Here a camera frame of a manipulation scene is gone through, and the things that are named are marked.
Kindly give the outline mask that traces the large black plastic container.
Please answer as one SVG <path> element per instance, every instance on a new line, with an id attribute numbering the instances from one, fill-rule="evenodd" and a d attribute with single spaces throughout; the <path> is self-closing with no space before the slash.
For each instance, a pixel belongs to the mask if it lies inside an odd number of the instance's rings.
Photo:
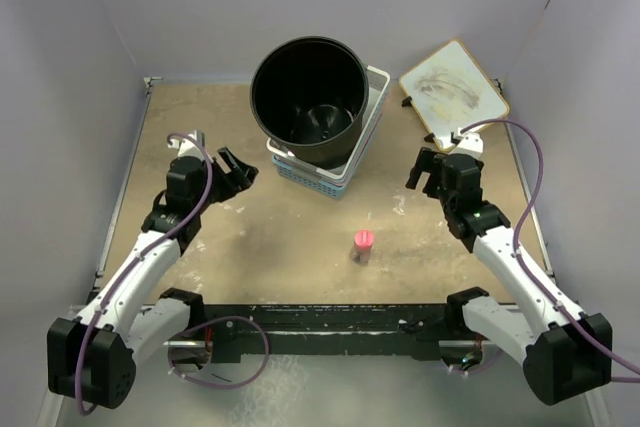
<path id="1" fill-rule="evenodd" d="M 252 113 L 272 140 L 304 162 L 347 162 L 369 101 L 366 65 L 344 43 L 306 36 L 270 52 L 250 88 Z"/>

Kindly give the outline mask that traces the white perforated plastic basket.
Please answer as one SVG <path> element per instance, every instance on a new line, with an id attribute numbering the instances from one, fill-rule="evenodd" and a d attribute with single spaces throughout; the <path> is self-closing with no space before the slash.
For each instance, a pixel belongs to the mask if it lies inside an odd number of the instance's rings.
<path id="1" fill-rule="evenodd" d="M 375 135 L 382 117 L 382 105 L 390 83 L 390 76 L 387 72 L 372 66 L 368 66 L 366 71 L 369 82 L 369 101 L 363 116 L 362 133 L 348 160 L 336 168 L 322 169 L 301 161 L 291 151 L 285 152 L 280 144 L 268 138 L 266 147 L 272 154 L 272 161 L 276 166 L 284 166 L 289 170 L 300 171 L 334 185 L 344 185 L 350 181 Z"/>

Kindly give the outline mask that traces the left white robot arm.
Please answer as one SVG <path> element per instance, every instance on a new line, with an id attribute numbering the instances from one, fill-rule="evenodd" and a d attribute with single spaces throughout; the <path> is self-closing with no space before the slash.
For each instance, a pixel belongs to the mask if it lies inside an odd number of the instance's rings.
<path id="1" fill-rule="evenodd" d="M 124 263 L 74 318 L 58 318 L 47 342 L 48 387 L 75 400 L 79 413 L 115 409 L 129 394 L 138 366 L 176 335 L 194 339 L 207 323 L 201 295 L 165 291 L 143 304 L 201 228 L 201 215 L 249 189 L 258 169 L 227 148 L 210 157 L 195 145 L 169 164 L 166 186 L 153 200 Z"/>

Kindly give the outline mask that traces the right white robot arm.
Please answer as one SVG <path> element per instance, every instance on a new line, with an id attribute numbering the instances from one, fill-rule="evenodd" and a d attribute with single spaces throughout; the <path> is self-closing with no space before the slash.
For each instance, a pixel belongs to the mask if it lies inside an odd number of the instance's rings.
<path id="1" fill-rule="evenodd" d="M 518 362 L 534 395 L 546 405 L 611 382 L 613 329 L 601 314 L 588 315 L 537 266 L 515 239 L 509 219 L 483 197 L 481 161 L 466 154 L 419 151 L 407 188 L 428 177 L 424 194 L 438 200 L 452 235 L 480 260 L 518 309 L 501 306 L 474 287 L 451 294 L 446 330 L 456 338 L 480 334 Z"/>

